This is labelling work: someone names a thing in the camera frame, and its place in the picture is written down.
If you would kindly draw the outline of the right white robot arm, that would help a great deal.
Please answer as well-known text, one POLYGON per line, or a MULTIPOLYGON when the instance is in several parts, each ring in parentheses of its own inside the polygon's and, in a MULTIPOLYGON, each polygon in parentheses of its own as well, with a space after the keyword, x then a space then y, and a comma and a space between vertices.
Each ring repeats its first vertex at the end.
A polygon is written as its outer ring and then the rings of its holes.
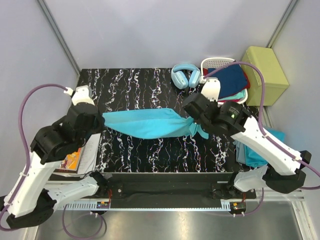
POLYGON ((267 165, 233 174, 227 192, 239 198, 244 192, 268 187, 282 194, 303 187, 311 154, 299 152, 265 130, 241 104, 225 102, 219 106, 201 93, 193 93, 183 102, 183 109, 208 134, 228 135, 259 154, 267 165))

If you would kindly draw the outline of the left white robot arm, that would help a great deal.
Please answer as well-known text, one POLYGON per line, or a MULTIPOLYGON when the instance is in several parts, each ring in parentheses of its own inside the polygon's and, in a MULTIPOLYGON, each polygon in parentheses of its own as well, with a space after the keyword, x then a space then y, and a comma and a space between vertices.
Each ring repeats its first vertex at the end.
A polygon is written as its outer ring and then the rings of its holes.
POLYGON ((102 132, 104 119, 94 104, 72 105, 67 114, 41 128, 30 145, 30 166, 22 175, 18 192, 2 196, 2 210, 8 212, 10 230, 29 228, 47 221, 60 207, 83 197, 103 198, 108 181, 94 171, 85 178, 56 190, 45 185, 67 155, 83 147, 91 135, 102 132))

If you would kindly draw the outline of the turquoise t-shirt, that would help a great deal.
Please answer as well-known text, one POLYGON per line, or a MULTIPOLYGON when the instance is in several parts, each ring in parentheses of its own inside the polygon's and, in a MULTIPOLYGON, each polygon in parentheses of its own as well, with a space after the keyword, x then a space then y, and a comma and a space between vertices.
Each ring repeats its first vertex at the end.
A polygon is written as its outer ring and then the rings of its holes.
POLYGON ((209 138, 192 117, 182 117, 171 108, 113 111, 102 116, 106 127, 139 139, 193 137, 197 133, 209 138))

